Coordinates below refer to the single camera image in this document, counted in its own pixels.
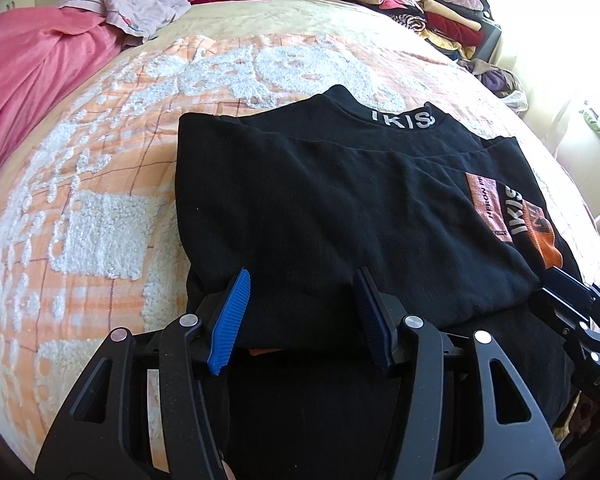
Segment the bedspread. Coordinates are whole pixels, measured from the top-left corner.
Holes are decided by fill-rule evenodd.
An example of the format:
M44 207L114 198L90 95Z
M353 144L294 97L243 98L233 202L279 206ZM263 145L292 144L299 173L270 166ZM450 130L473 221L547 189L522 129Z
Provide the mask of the bedspread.
M23 147L0 178L0 432L25 464L34 465L65 395L110 329L156 330L184 309L189 265L173 190L184 112L253 114L334 84L385 112L429 100L482 137L518 138L584 280L600 284L600 239L540 141L469 73L377 18L400 45L379 46L376 30L355 41L314 34L306 22L308 34L214 40L170 36L184 28L173 24L36 130L39 143ZM155 375L149 389L154 459L164 467Z

